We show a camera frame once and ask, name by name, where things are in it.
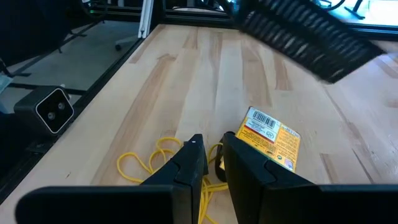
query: wooden table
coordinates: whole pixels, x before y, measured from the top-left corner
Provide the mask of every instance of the wooden table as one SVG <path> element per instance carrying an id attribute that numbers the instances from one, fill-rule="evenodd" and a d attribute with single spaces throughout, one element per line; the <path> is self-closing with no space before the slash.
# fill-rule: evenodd
<path id="1" fill-rule="evenodd" d="M 304 178 L 398 183 L 397 62 L 380 57 L 323 85 L 236 30 L 159 25 L 0 206 L 1 223 L 14 222 L 18 199 L 39 187 L 132 185 L 116 170 L 122 153 L 147 162 L 158 138 L 195 133 L 209 148 L 237 130 L 250 105 L 301 134 L 296 173 Z M 123 169 L 148 177 L 134 159 Z M 228 191 L 216 193 L 208 214 L 236 222 Z"/>

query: tangled yellow cord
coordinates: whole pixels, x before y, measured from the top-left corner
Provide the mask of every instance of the tangled yellow cord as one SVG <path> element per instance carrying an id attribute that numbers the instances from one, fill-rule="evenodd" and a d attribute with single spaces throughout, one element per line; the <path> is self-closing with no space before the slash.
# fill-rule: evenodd
<path id="1" fill-rule="evenodd" d="M 157 154 L 160 153 L 160 154 L 163 156 L 164 163 L 166 163 L 166 162 L 167 162 L 166 153 L 170 153 L 170 154 L 174 155 L 173 150 L 171 150 L 171 149 L 164 149 L 164 148 L 162 148 L 162 147 L 160 146 L 160 144 L 161 144 L 162 142 L 164 142 L 164 141 L 174 141 L 174 142 L 178 143 L 178 145 L 179 145 L 180 147 L 182 147 L 181 141 L 178 140 L 177 138 L 173 138 L 173 137 L 164 137 L 164 138 L 158 139 L 158 140 L 156 141 L 156 151 L 154 151 L 154 152 L 150 155 L 148 167 L 140 160 L 140 158 L 138 157 L 138 155 L 137 155 L 135 152 L 127 152 L 127 153 L 124 153 L 123 155 L 121 155 L 121 156 L 119 157 L 119 159 L 118 159 L 117 162 L 116 162 L 116 166 L 117 166 L 117 168 L 118 168 L 118 171 L 119 171 L 120 175 L 122 175 L 122 177 L 124 177 L 124 178 L 126 178 L 127 180 L 130 180 L 130 181 L 132 181 L 132 182 L 136 182 L 136 183 L 139 183 L 139 184 L 143 182 L 143 180 L 141 180 L 141 179 L 133 178 L 133 177 L 130 177 L 130 176 L 126 175 L 126 174 L 121 170 L 121 168 L 120 168 L 120 161 L 121 161 L 123 158 L 125 158 L 126 156 L 133 156 L 133 157 L 135 157 L 135 158 L 138 160 L 138 162 L 140 163 L 140 165 L 141 165 L 146 171 L 148 171 L 148 173 L 149 173 L 150 175 L 152 175 L 154 172 L 156 172 L 157 170 L 159 170 L 160 168 L 158 168 L 158 169 L 156 169 L 156 170 L 154 170 L 154 169 L 152 168 L 152 160 L 153 160 L 154 156 L 156 156 Z M 213 145 L 213 146 L 210 148 L 209 154 L 207 155 L 207 163 L 208 163 L 209 166 L 210 166 L 210 163 L 213 162 L 214 159 L 215 159 L 215 157 L 213 157 L 213 158 L 210 159 L 211 153 L 213 152 L 214 148 L 215 148 L 216 146 L 222 146 L 222 145 L 223 145 L 223 143 L 217 143 L 217 144 Z M 214 224 L 217 223 L 217 222 L 215 222 L 212 218 L 210 218 L 210 217 L 206 214 L 206 212 L 207 212 L 207 207 L 208 207 L 208 204 L 209 204 L 209 202 L 210 202 L 210 200 L 211 200 L 211 198 L 212 198 L 214 192 L 222 191 L 222 190 L 226 190 L 226 189 L 228 189 L 228 185 L 227 185 L 226 183 L 211 184 L 210 181 L 209 181 L 209 179 L 208 179 L 207 177 L 203 177 L 203 180 L 202 180 L 202 187 L 201 187 L 201 193 L 200 193 L 199 223 L 202 223 L 203 220 L 205 219 L 205 217 L 206 217 L 210 222 L 212 222 L 212 223 L 214 223 Z"/>

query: barcode label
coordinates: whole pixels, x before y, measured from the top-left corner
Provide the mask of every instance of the barcode label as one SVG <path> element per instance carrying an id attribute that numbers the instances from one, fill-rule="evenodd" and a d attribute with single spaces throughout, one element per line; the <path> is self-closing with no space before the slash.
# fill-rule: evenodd
<path id="1" fill-rule="evenodd" d="M 253 118 L 258 121 L 261 121 L 263 124 L 267 125 L 272 129 L 274 129 L 275 127 L 276 121 L 261 112 L 255 111 L 253 114 Z"/>

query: black ventilated cover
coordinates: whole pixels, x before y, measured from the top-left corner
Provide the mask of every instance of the black ventilated cover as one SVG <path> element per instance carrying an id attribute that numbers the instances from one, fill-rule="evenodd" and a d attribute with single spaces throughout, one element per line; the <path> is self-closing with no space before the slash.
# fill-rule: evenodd
<path id="1" fill-rule="evenodd" d="M 330 83 L 384 53 L 309 0 L 219 2 L 243 32 Z"/>

